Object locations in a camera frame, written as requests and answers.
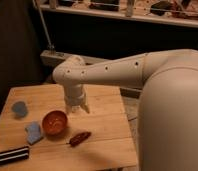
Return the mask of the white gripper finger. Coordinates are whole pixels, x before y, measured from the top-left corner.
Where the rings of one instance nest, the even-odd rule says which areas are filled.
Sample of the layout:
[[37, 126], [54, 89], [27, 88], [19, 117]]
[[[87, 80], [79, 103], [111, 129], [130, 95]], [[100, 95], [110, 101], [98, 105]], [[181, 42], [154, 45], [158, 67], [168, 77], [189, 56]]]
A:
[[90, 113], [90, 109], [87, 103], [82, 103], [81, 104], [81, 108], [86, 112], [86, 113]]
[[70, 114], [70, 113], [72, 113], [72, 107], [71, 106], [66, 106], [66, 113], [67, 114]]

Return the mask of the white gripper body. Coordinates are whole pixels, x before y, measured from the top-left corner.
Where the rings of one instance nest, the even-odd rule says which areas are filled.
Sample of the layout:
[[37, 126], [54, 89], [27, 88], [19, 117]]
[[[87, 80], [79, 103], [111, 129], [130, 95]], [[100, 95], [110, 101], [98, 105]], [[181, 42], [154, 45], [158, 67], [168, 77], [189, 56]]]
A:
[[64, 99], [69, 106], [81, 106], [86, 101], [86, 93], [82, 84], [64, 87]]

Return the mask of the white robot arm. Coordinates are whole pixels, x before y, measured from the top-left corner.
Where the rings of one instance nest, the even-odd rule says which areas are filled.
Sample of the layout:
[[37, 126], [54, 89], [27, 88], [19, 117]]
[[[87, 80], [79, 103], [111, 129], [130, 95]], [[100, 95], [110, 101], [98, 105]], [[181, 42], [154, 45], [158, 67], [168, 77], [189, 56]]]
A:
[[86, 108], [85, 84], [141, 90], [140, 171], [198, 171], [198, 51], [149, 52], [87, 65], [73, 55], [53, 71], [69, 106]]

